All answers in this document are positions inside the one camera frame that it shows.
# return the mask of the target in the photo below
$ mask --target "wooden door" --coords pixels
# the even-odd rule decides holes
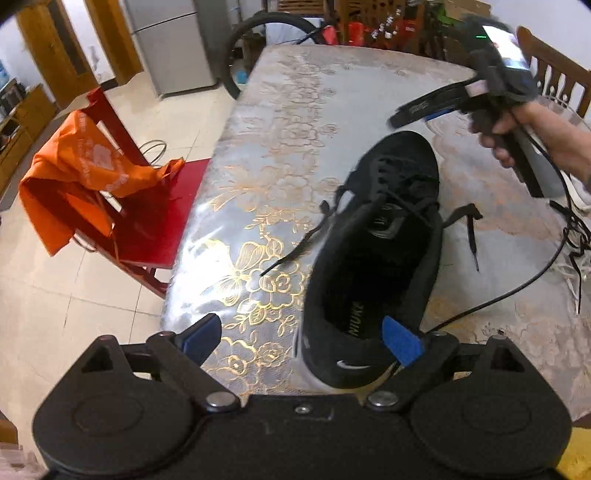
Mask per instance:
[[[119,85],[143,71],[118,0],[85,0],[88,13]]]
[[[17,14],[17,21],[60,108],[98,85],[61,0],[37,0]]]

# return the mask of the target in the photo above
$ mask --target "hand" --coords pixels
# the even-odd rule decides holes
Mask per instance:
[[[534,130],[558,168],[573,174],[584,184],[591,180],[591,133],[583,132],[536,102],[514,108],[513,114],[521,124],[529,125]],[[513,116],[506,112],[493,127],[492,132],[504,135],[516,126]],[[474,125],[470,127],[470,131],[479,133]],[[503,167],[515,166],[515,160],[509,152],[504,148],[498,148],[492,137],[480,135],[480,144],[485,148],[492,148],[495,158]]]

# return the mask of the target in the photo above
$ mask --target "wall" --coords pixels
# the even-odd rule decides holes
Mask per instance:
[[[115,78],[109,60],[100,44],[95,26],[90,19],[84,0],[61,0],[64,5],[78,42],[84,51],[96,81],[99,83]]]
[[[591,10],[580,0],[484,0],[492,15],[520,25],[586,69],[591,69]]]
[[[52,101],[55,100],[33,57],[27,50],[27,45],[14,17],[0,27],[0,60],[11,77],[17,78],[25,87],[43,84],[49,98]]]
[[[240,5],[243,20],[252,17],[255,13],[261,10],[262,5],[261,0],[226,0],[226,3],[228,5],[230,22],[232,25],[238,23],[238,15],[235,11],[235,8],[238,7],[238,5]]]

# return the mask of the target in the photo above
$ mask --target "screw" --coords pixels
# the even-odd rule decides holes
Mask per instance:
[[[310,413],[311,411],[312,411],[312,407],[310,405],[307,405],[307,404],[298,405],[295,408],[295,412],[298,415],[306,415],[307,413]]]
[[[374,407],[391,407],[392,405],[396,405],[396,403],[398,403],[398,395],[396,395],[394,392],[379,390],[372,393],[368,397],[368,401]]]
[[[230,407],[236,401],[236,396],[230,392],[210,393],[205,401],[215,408]]]

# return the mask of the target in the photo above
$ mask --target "gold floral tablecloth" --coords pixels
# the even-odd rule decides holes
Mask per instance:
[[[397,107],[465,80],[463,67],[353,47],[265,50],[217,144],[186,226],[165,302],[163,328],[180,332],[208,312],[222,342],[204,368],[245,398],[310,387],[291,358],[306,282],[322,246],[260,277],[321,218],[319,203],[361,156],[390,133]],[[562,220],[532,199],[511,171],[453,113],[410,129],[437,153],[441,212],[474,202],[480,273],[458,223],[444,234],[441,269],[423,325],[502,294],[533,276],[554,252]],[[551,271],[510,299],[450,326],[460,340],[486,342],[502,329],[568,406],[591,410],[591,306],[582,314]]]

